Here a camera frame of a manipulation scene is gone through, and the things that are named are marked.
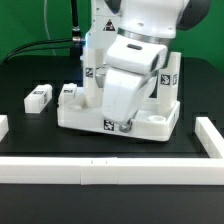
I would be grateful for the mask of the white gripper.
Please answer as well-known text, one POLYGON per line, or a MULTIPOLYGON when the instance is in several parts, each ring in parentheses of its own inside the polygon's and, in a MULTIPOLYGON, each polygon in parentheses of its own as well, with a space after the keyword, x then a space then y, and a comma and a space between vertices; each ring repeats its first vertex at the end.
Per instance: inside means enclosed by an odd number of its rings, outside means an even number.
MULTIPOLYGON (((154 72, 166 61, 167 47, 163 44, 141 42, 118 35, 106 53, 109 66, 104 82, 102 109, 112 116, 121 108, 125 117, 135 114, 143 99, 155 86, 154 72)), ((128 133, 132 122, 119 126, 128 133)))

